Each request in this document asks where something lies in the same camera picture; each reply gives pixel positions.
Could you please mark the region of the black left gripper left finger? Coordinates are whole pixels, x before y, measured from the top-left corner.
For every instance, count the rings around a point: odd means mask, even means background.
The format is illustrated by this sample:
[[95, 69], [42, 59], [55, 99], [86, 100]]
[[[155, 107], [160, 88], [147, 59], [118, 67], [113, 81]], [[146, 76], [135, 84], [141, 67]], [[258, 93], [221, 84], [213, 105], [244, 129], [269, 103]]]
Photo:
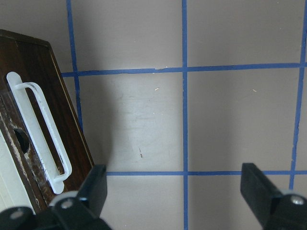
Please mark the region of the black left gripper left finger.
[[106, 166], [94, 166], [78, 191], [56, 196], [50, 203], [54, 230], [106, 230], [100, 218], [107, 196]]

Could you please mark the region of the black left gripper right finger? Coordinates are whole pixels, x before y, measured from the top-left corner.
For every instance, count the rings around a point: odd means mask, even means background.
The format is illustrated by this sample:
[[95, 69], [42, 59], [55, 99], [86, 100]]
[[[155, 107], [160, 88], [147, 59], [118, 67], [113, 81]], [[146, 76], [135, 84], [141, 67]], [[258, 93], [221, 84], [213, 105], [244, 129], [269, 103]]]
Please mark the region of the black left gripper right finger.
[[243, 163], [240, 192], [263, 230], [305, 230], [307, 198], [280, 190], [253, 163]]

